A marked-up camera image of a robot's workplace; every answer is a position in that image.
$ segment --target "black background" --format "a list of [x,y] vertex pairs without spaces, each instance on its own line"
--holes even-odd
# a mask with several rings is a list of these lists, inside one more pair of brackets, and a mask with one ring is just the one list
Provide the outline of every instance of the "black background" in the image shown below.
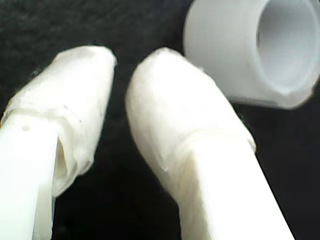
[[[133,143],[124,96],[150,52],[183,51],[191,1],[0,0],[1,110],[58,52],[95,44],[118,58],[95,164],[57,199],[54,240],[180,239],[178,207]],[[320,91],[293,111],[234,107],[255,137],[259,163],[296,239],[320,239]]]

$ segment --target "dark surface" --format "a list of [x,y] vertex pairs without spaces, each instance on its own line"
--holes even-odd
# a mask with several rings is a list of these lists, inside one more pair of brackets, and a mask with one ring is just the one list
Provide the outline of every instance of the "dark surface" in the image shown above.
[[[140,157],[124,95],[153,50],[182,51],[191,0],[0,0],[0,109],[60,51],[110,47],[118,67],[93,168],[56,201],[54,240],[179,240],[178,208]],[[297,240],[320,239],[320,92],[283,111],[236,105]]]

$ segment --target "pipe fitting opening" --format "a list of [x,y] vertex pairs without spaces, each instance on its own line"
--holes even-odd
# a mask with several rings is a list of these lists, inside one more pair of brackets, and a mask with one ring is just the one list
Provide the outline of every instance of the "pipe fitting opening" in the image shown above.
[[268,84],[289,93],[310,81],[319,63],[318,41],[318,17],[310,1],[270,0],[257,29],[257,52]]

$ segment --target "white plastic pipe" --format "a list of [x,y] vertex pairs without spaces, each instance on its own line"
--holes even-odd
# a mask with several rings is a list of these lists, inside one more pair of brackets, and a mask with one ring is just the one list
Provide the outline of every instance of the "white plastic pipe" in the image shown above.
[[0,239],[49,240],[53,198],[94,161],[116,58],[61,52],[9,102],[0,128]]
[[188,59],[229,100],[291,109],[320,74],[319,0],[195,0],[184,29]]
[[160,49],[126,95],[133,139],[179,206],[183,240],[293,240],[254,140],[202,70]]

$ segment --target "white pipe fitting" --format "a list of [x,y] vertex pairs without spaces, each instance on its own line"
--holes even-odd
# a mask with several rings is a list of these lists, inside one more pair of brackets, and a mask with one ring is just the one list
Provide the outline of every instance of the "white pipe fitting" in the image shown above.
[[126,95],[133,139],[179,206],[183,240],[294,240],[254,140],[212,78],[160,49]]
[[52,198],[94,161],[115,64],[105,47],[61,52],[10,100],[0,128],[0,239],[51,239]]
[[319,0],[195,0],[187,58],[231,101],[291,109],[320,74]]

